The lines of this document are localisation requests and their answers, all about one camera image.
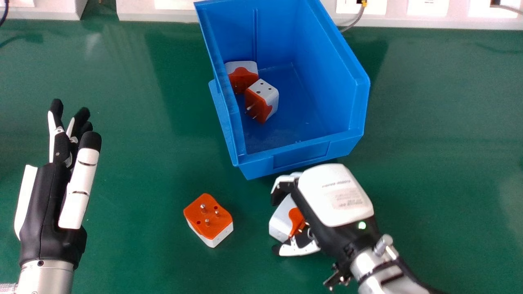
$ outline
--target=blue bin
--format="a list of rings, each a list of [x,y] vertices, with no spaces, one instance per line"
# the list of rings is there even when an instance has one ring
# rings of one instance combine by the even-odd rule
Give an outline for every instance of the blue bin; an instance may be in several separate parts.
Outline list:
[[[319,0],[195,3],[214,71],[209,83],[232,164],[247,179],[352,151],[363,135],[370,81]],[[280,93],[263,125],[244,114],[225,62],[254,60]]]

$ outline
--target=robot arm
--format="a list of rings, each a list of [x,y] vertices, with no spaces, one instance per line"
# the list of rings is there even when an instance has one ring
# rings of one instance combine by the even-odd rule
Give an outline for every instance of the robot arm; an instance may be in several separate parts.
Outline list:
[[[21,243],[18,284],[0,284],[0,294],[69,294],[85,251],[81,226],[98,163],[101,137],[82,108],[63,130],[58,99],[48,112],[49,163],[27,165],[15,215]]]
[[[272,204],[281,206],[289,197],[308,228],[272,250],[280,256],[321,250],[334,257],[334,273],[324,282],[330,291],[356,279],[360,294],[441,293],[421,283],[401,259],[392,238],[379,233],[372,202],[345,166],[324,164],[278,177]],[[281,215],[275,213],[271,222]]]

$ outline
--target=cable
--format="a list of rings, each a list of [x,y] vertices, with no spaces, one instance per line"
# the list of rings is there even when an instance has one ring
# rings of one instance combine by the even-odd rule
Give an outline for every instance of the cable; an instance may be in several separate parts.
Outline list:
[[[2,16],[2,18],[0,18],[0,27],[4,24],[5,19],[7,18],[7,13],[9,12],[9,0],[4,0],[4,3],[5,3],[5,10],[4,10],[4,15]]]
[[[523,10],[518,10],[516,8],[510,7],[510,6],[506,6],[506,5],[491,5],[491,8],[506,9],[506,10],[509,10],[509,11],[512,11],[512,12],[515,12],[515,13],[523,15]]]
[[[363,11],[365,10],[365,7],[367,7],[367,0],[362,0],[361,1],[360,10],[358,11],[358,15],[356,16],[354,21],[351,22],[350,25],[348,25],[345,28],[339,30],[339,32],[344,32],[344,31],[350,29],[351,27],[353,27],[360,20],[360,18],[363,16]]]

